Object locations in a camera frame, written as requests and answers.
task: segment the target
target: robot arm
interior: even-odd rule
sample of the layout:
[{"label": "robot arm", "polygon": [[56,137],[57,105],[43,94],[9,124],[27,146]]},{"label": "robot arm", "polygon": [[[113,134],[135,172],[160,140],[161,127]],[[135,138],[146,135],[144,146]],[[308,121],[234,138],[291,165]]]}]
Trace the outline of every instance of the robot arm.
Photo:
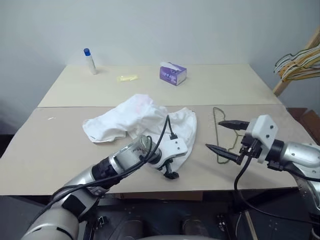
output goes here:
[{"label": "robot arm", "polygon": [[[267,161],[269,169],[289,172],[298,185],[310,218],[320,222],[320,146],[312,143],[284,143],[275,139],[278,127],[269,115],[261,115],[250,122],[222,121],[219,125],[233,130],[245,130],[240,155],[206,144],[210,150],[238,165],[248,156],[256,158],[259,163]],[[320,236],[319,225],[314,225],[313,231],[314,235]]]},{"label": "robot arm", "polygon": [[[162,146],[167,146],[171,150],[161,151]],[[80,188],[56,201],[33,222],[22,240],[76,240],[79,222],[86,219],[87,213],[98,204],[99,198],[112,186],[147,162],[153,168],[167,166],[168,160],[183,156],[187,151],[188,148],[182,139],[175,139],[174,142],[165,140],[158,148],[150,137],[140,135],[120,151],[89,167],[66,183],[63,190],[54,194],[53,200],[57,200],[68,191],[66,186],[75,188],[102,181],[95,186]]]}]

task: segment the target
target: beige tabletop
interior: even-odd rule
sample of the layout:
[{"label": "beige tabletop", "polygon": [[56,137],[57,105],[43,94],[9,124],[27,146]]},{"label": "beige tabletop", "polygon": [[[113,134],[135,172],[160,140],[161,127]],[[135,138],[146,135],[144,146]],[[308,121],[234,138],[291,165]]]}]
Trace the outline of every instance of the beige tabletop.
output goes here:
[{"label": "beige tabletop", "polygon": [[[175,112],[183,106],[170,106]],[[205,147],[216,144],[213,106],[186,106],[197,117],[192,153],[178,170],[180,178],[166,179],[159,171],[144,166],[114,186],[111,193],[232,190],[241,167],[233,162],[218,164],[216,155]],[[308,133],[281,104],[220,105],[226,119],[248,121],[269,114],[279,127],[278,139],[313,143]],[[73,176],[98,163],[130,142],[130,138],[109,143],[92,143],[82,129],[85,119],[94,118],[110,107],[46,107],[34,110],[14,136],[0,161],[1,195],[50,195]],[[222,120],[217,112],[216,118]],[[220,145],[228,148],[232,130],[218,126]],[[253,160],[239,182],[240,189],[270,189],[296,186],[286,172],[270,170]]]},{"label": "beige tabletop", "polygon": [[[115,107],[134,94],[161,106],[281,104],[248,64],[185,65],[187,79],[174,86],[159,78],[160,66],[68,65],[39,107]],[[117,76],[138,75],[117,82]]]}]

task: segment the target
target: white cloth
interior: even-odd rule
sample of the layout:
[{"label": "white cloth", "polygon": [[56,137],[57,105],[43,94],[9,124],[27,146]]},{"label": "white cloth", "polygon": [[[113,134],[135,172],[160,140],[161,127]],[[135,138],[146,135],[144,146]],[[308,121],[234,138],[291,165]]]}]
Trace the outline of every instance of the white cloth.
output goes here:
[{"label": "white cloth", "polygon": [[[171,164],[172,171],[176,171],[191,154],[196,139],[196,114],[186,107],[168,113],[166,107],[157,106],[148,95],[136,94],[105,114],[85,120],[82,128],[93,143],[112,142],[124,138],[126,132],[132,139],[140,134],[150,135],[156,143],[168,114],[172,131],[178,138],[182,138],[188,147],[187,154],[175,158]],[[169,136],[167,125],[163,140],[169,140]]]}]

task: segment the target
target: purple tissue box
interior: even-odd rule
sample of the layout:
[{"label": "purple tissue box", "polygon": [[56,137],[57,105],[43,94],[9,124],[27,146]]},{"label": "purple tissue box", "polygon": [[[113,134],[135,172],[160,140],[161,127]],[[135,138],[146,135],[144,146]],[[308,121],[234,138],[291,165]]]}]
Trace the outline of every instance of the purple tissue box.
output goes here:
[{"label": "purple tissue box", "polygon": [[187,69],[171,63],[173,66],[179,68],[180,70],[174,70],[168,67],[160,67],[160,79],[165,80],[168,83],[171,83],[175,86],[178,86],[187,78]]}]

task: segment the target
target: white wall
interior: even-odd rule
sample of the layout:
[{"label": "white wall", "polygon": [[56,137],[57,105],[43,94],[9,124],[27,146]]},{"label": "white wall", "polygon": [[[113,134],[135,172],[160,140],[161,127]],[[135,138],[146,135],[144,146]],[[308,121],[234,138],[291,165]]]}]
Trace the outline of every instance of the white wall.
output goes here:
[{"label": "white wall", "polygon": [[[319,0],[2,0],[0,131],[16,131],[83,48],[98,65],[250,63],[273,88],[275,62],[319,24]],[[295,82],[281,99],[320,113],[319,91]]]}]

